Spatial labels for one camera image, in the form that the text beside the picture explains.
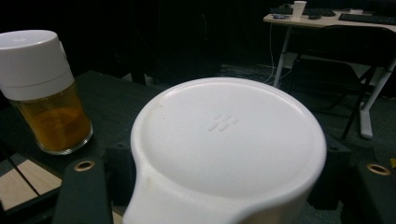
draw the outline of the office chair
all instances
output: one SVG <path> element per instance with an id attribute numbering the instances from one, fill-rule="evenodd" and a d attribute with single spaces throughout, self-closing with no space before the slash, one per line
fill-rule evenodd
<path id="1" fill-rule="evenodd" d="M 336 101 L 327 110 L 319 111 L 331 114 L 331 109 L 346 95 L 357 95 L 352 112 L 346 116 L 348 122 L 342 134 L 345 139 L 364 94 L 370 89 L 375 69 L 385 67 L 387 72 L 391 72 L 395 52 L 396 34 L 386 28 L 343 25 L 321 28 L 304 42 L 293 63 L 285 91 L 290 94 L 302 91 L 336 95 Z M 358 77 L 348 63 L 365 64 L 369 68 L 362 77 Z"/>

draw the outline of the amber liquid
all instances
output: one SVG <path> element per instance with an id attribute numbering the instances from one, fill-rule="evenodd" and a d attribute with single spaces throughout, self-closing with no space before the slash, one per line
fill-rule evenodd
<path id="1" fill-rule="evenodd" d="M 82 108 L 74 84 L 50 97 L 15 104 L 44 151 L 73 149 L 92 134 L 91 122 Z"/>

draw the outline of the keyboard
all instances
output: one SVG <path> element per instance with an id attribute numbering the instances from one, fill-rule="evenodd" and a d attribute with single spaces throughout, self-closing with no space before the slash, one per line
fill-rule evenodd
<path id="1" fill-rule="evenodd" d="M 293 9 L 284 7 L 271 7 L 270 14 L 292 15 Z M 329 8 L 305 8 L 303 15 L 322 15 L 324 17 L 332 17 L 335 16 L 335 13 Z"/>
<path id="2" fill-rule="evenodd" d="M 355 21 L 383 25 L 396 25 L 396 17 L 386 16 L 367 16 L 361 14 L 346 14 L 342 13 L 338 18 L 339 21 Z"/>

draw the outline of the metal grommet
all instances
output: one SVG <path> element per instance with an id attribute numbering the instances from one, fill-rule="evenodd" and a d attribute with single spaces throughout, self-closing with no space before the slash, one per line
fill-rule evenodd
<path id="1" fill-rule="evenodd" d="M 372 164 L 372 163 L 367 164 L 367 169 L 378 175 L 390 175 L 390 170 L 388 168 L 378 164 Z"/>
<path id="2" fill-rule="evenodd" d="M 94 161 L 82 161 L 79 164 L 75 165 L 75 170 L 77 172 L 87 171 L 90 170 L 94 165 Z"/>

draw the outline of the table surface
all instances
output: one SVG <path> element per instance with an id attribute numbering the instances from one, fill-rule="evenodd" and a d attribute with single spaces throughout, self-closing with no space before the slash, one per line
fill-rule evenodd
<path id="1" fill-rule="evenodd" d="M 62 178 L 65 167 L 85 157 L 101 158 L 120 139 L 129 143 L 130 131 L 140 110 L 161 91 L 131 81 L 87 72 L 76 77 L 78 94 L 91 119 L 93 135 L 81 149 L 54 156 L 39 149 L 33 134 L 14 107 L 0 111 L 0 141 L 52 174 Z"/>
<path id="2" fill-rule="evenodd" d="M 304 28 L 321 28 L 324 26 L 329 26 L 329 25 L 356 25 L 356 26 L 380 26 L 380 27 L 386 27 L 390 29 L 393 32 L 396 32 L 396 26 L 392 25 L 382 25 L 382 24 L 372 24 L 372 23 L 364 23 L 364 22 L 353 22 L 353 21 L 339 21 L 338 18 L 340 17 L 341 13 L 346 13 L 345 11 L 334 11 L 336 14 L 333 17 L 324 17 L 322 16 L 321 19 L 319 20 L 309 20 L 308 16 L 303 15 L 299 20 L 293 20 L 293 19 L 288 19 L 288 20 L 275 20 L 272 16 L 272 14 L 268 14 L 263 18 L 264 21 L 266 22 L 271 22 L 274 24 L 279 24 L 279 25 L 292 25 L 292 26 L 303 26 Z"/>

